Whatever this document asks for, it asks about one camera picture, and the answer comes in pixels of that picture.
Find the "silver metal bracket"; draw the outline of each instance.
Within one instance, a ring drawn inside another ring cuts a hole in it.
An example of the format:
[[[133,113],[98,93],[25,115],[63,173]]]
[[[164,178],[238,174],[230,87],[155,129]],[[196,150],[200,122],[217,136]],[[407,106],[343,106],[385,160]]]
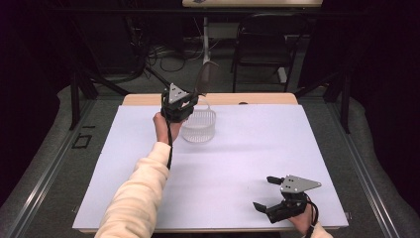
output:
[[[295,176],[286,176],[281,184],[280,191],[287,193],[299,193],[318,186],[321,186],[321,182]]]
[[[170,89],[169,89],[169,103],[172,104],[186,96],[188,96],[189,93],[180,89],[179,87],[177,87],[175,84],[171,83],[170,84]]]

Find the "black curtain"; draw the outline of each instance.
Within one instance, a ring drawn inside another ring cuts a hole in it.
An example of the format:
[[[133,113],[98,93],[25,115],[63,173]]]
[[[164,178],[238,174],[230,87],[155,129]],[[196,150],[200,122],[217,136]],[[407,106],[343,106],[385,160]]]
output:
[[[24,1],[0,3],[0,204],[50,130],[69,74],[45,18]]]
[[[182,9],[181,0],[142,0],[145,8]],[[159,16],[149,18],[152,40],[157,44],[164,44],[180,53],[184,50],[182,17]]]
[[[368,11],[382,1],[324,0],[330,11]],[[374,150],[400,195],[420,214],[420,17],[418,4],[398,1],[372,29],[373,41],[352,74],[351,95],[366,110]],[[340,68],[366,21],[319,21],[299,86]]]

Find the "person's arm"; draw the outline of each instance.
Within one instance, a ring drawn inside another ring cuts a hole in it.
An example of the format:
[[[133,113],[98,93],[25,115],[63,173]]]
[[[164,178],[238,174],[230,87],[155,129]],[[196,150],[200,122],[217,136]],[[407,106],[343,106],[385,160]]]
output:
[[[139,159],[130,178],[117,190],[102,218],[95,237],[149,238],[155,230],[158,207],[169,176],[167,127],[164,118],[154,117],[157,142],[145,158]],[[181,123],[170,125],[172,140]]]
[[[297,216],[290,217],[288,219],[293,223],[294,227],[302,234],[306,236],[306,232],[312,223],[312,206],[306,205],[305,211]],[[332,238],[333,236],[328,233],[320,222],[317,222],[312,232],[311,238]]]

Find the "chair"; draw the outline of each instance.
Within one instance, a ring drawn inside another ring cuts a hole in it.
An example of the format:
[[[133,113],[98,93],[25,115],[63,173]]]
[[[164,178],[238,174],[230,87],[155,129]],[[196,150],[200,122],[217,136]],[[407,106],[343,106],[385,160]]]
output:
[[[269,84],[269,82],[238,82],[237,71],[240,66],[287,67],[287,81],[293,69],[297,44],[309,30],[308,21],[299,15],[279,15],[257,13],[244,18],[238,27],[231,72],[234,73],[233,92],[237,84]],[[274,84],[281,84],[280,79]]]

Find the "hand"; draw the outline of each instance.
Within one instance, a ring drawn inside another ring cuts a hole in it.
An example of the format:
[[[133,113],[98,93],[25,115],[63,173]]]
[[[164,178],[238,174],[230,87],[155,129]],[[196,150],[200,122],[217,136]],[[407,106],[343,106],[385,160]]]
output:
[[[288,220],[293,223],[294,227],[296,227],[302,235],[306,235],[306,232],[312,223],[312,205],[308,203],[303,213],[290,217]]]
[[[157,141],[169,144],[169,138],[167,136],[167,125],[166,119],[158,112],[154,117],[155,129],[157,132]],[[179,134],[179,130],[182,126],[182,122],[170,123],[170,132],[172,135],[172,142],[176,140]]]

